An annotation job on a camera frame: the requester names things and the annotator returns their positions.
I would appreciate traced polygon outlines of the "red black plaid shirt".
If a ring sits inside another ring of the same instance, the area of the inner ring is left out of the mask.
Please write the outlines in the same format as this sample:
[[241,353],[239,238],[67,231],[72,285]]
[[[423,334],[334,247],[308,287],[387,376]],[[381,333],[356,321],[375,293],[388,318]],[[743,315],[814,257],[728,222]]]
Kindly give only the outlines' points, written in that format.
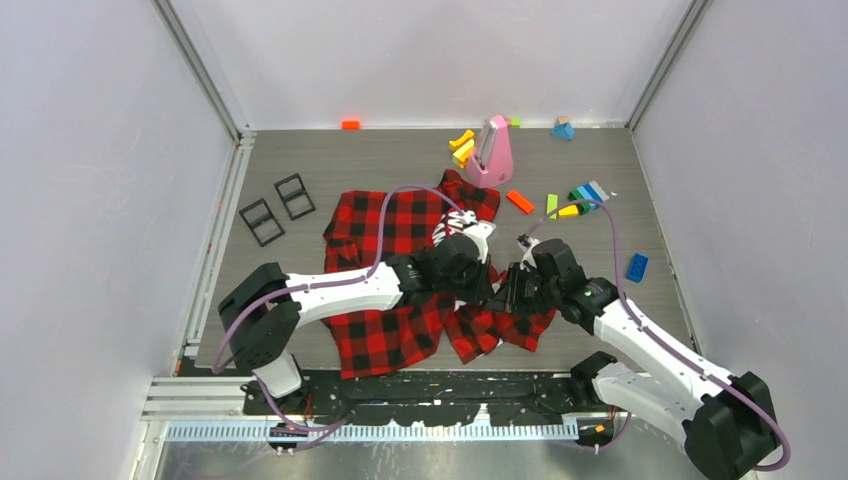
[[434,189],[352,190],[341,194],[324,232],[325,270],[356,273],[356,306],[324,322],[336,342],[344,379],[385,374],[436,352],[447,335],[460,360],[500,342],[535,351],[553,311],[524,312],[494,295],[508,286],[482,246],[448,219],[465,213],[494,221],[497,191],[446,170]]

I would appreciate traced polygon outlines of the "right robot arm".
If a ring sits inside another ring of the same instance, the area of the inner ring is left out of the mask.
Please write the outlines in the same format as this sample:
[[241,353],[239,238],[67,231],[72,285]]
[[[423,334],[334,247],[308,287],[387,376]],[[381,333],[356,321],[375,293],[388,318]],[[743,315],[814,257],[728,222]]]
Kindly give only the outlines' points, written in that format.
[[665,332],[617,286],[589,278],[560,239],[522,235],[521,261],[487,308],[520,315],[558,311],[569,323],[638,364],[638,374],[598,351],[571,370],[571,397],[584,410],[603,403],[624,409],[681,445],[708,479],[739,479],[766,471],[765,459],[791,449],[776,420],[770,390],[752,372],[735,375]]

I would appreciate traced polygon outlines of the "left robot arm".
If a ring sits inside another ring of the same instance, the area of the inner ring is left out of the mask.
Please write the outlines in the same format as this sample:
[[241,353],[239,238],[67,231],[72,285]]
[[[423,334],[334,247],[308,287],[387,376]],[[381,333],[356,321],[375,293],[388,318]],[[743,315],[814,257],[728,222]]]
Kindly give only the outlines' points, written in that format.
[[287,344],[311,322],[351,312],[423,305],[450,293],[466,302],[491,294],[488,238],[494,226],[473,225],[433,248],[396,255],[374,267],[320,275],[287,275],[276,263],[258,267],[218,306],[224,345],[236,366],[251,371],[280,412],[307,398]]

